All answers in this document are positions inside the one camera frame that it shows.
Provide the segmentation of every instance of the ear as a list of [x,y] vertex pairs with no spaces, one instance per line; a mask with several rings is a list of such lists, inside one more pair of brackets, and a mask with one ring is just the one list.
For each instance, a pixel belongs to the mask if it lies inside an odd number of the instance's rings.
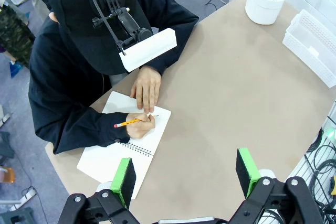
[[58,20],[57,20],[57,18],[56,18],[56,16],[55,16],[55,13],[49,13],[49,18],[52,21],[59,23]]

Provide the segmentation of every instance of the person's right hand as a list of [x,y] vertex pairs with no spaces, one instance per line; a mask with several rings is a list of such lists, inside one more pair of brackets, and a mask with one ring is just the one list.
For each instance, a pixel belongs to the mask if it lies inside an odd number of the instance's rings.
[[155,119],[152,115],[148,117],[146,113],[129,113],[126,117],[127,122],[135,119],[141,121],[126,125],[128,136],[131,138],[143,138],[148,131],[155,128]]

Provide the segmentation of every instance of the cap brim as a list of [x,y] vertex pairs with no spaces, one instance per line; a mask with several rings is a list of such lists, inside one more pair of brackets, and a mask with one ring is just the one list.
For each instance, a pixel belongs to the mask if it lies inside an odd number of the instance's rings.
[[[151,29],[138,1],[136,2],[135,10],[131,12],[131,15],[140,27]],[[98,72],[109,76],[127,72],[122,64],[119,50],[117,49],[111,34],[105,34],[103,36],[80,36],[77,34],[70,34],[70,37],[84,58]]]

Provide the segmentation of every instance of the black cap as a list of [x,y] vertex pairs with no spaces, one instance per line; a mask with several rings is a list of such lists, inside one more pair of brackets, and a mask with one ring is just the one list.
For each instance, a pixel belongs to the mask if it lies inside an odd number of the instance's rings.
[[[99,17],[92,0],[49,0],[62,29],[72,38],[86,60],[100,73],[113,75],[126,72],[112,35],[105,24],[94,28],[92,19]],[[120,0],[121,7],[128,7],[130,14],[140,27],[151,30],[151,26],[137,0]],[[110,14],[101,6],[105,16]],[[116,36],[125,40],[128,35],[116,19],[108,20]]]

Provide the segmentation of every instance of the yellow pencil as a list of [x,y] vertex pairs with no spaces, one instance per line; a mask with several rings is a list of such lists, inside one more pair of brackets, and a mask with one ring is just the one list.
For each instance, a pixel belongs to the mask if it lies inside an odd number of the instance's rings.
[[136,123],[136,122],[140,122],[141,120],[140,119],[135,119],[135,120],[132,120],[132,121],[128,121],[128,122],[123,122],[123,123],[117,123],[114,125],[115,128],[119,128],[119,127],[123,127],[123,126],[126,126],[128,124],[131,124],[131,123]]

